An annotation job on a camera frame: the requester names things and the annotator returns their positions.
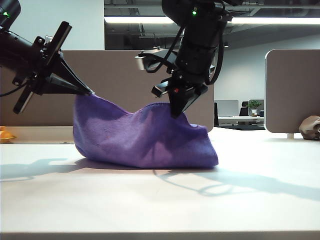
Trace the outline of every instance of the black cable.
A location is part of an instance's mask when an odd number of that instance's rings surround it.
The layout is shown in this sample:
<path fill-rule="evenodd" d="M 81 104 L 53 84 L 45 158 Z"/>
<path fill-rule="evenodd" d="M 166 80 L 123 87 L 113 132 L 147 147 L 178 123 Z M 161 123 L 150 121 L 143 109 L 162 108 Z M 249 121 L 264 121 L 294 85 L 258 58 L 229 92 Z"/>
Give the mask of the black cable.
<path fill-rule="evenodd" d="M 10 94 L 13 94 L 14 92 L 18 91 L 19 89 L 22 89 L 25 85 L 27 85 L 28 81 L 26 81 L 24 84 L 22 84 L 21 86 L 18 86 L 17 88 L 8 91 L 6 93 L 0 94 L 0 97 L 4 97 L 4 96 L 8 96 Z"/>
<path fill-rule="evenodd" d="M 159 65 L 154 69 L 154 70 L 148 70 L 146 69 L 146 72 L 149 74 L 154 74 L 155 72 L 157 72 L 163 65 L 164 62 L 168 59 L 168 57 L 170 56 L 171 52 L 173 51 L 173 49 L 175 48 L 178 39 L 180 37 L 180 35 L 182 34 L 183 30 L 185 29 L 185 27 L 182 25 L 177 33 L 177 35 L 175 36 L 173 43 L 171 45 L 171 47 L 169 48 L 168 52 L 166 53 L 166 55 L 163 58 L 163 61 L 161 63 L 159 63 Z"/>
<path fill-rule="evenodd" d="M 223 40 L 223 33 L 224 33 L 224 31 L 223 31 L 223 29 L 221 29 L 220 35 L 219 35 L 218 60 L 217 60 L 216 68 L 215 68 L 212 79 L 205 81 L 205 84 L 207 84 L 207 85 L 212 85 L 217 81 L 219 74 L 220 74 L 220 71 L 221 71 L 221 68 L 222 68 L 222 63 L 224 60 L 224 48 L 225 48 L 224 40 Z"/>
<path fill-rule="evenodd" d="M 190 5 L 190 10 L 192 10 L 194 7 L 195 7 L 195 4 L 196 4 L 196 0 L 193 0 L 192 4 Z M 170 56 L 171 52 L 173 51 L 173 49 L 175 48 L 177 42 L 178 42 L 178 39 L 179 37 L 181 36 L 182 32 L 184 31 L 186 25 L 187 25 L 187 21 L 189 20 L 188 17 L 186 17 L 184 19 L 184 22 L 181 24 L 181 27 L 178 31 L 178 33 L 176 34 L 174 40 L 173 40 L 173 43 L 170 47 L 170 49 L 168 50 L 168 52 L 166 53 L 166 55 L 164 56 L 163 58 L 163 61 L 161 63 L 159 63 L 159 65 L 154 69 L 154 70 L 148 70 L 146 69 L 146 72 L 149 73 L 149 74 L 154 74 L 155 72 L 157 72 L 163 65 L 164 65 L 164 62 L 168 59 L 168 57 Z"/>

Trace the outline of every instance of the potted plant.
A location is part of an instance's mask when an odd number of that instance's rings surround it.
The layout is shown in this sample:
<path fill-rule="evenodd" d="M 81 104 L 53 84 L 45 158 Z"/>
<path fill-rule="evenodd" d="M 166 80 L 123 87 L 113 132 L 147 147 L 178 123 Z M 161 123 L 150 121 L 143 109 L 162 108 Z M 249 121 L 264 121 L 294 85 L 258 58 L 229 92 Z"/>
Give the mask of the potted plant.
<path fill-rule="evenodd" d="M 251 109 L 252 112 L 252 117 L 256 117 L 258 115 L 257 113 L 257 107 L 259 107 L 261 105 L 261 103 L 258 100 L 251 100 L 249 102 L 249 104 L 247 104 L 246 106 L 249 107 Z"/>

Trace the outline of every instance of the ceiling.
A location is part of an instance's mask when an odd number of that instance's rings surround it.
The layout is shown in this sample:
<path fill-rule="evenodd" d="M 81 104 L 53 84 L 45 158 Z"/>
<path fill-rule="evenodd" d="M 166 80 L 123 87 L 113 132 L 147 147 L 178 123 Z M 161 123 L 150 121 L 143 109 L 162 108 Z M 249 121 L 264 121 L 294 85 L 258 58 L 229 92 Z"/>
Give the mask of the ceiling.
<path fill-rule="evenodd" d="M 320 17 L 320 0 L 245 0 L 226 5 L 234 17 Z M 107 16 L 164 16 L 161 0 L 104 0 Z M 105 23 L 105 49 L 169 48 L 179 27 L 173 24 Z M 230 49 L 320 34 L 316 25 L 227 25 L 224 39 Z"/>

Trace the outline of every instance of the table surface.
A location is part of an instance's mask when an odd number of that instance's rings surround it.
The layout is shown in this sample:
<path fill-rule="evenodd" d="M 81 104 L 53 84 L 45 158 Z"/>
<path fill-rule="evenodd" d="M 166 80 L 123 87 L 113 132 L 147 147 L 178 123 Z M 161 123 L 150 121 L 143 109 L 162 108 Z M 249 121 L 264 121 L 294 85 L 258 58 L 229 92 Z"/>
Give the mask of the table surface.
<path fill-rule="evenodd" d="M 128 168 L 89 161 L 73 144 L 2 144 L 1 237 L 318 240 L 320 141 L 286 137 L 214 128 L 214 169 Z"/>

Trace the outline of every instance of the orange object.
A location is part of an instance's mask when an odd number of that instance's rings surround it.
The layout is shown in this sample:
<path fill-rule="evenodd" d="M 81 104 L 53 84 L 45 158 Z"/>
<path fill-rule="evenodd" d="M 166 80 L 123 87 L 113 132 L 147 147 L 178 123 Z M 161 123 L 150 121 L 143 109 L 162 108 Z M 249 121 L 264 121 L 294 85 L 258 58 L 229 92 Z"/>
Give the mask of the orange object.
<path fill-rule="evenodd" d="M 0 143 L 8 143 L 10 139 L 15 139 L 16 136 L 12 135 L 10 132 L 6 131 L 5 126 L 0 126 Z"/>

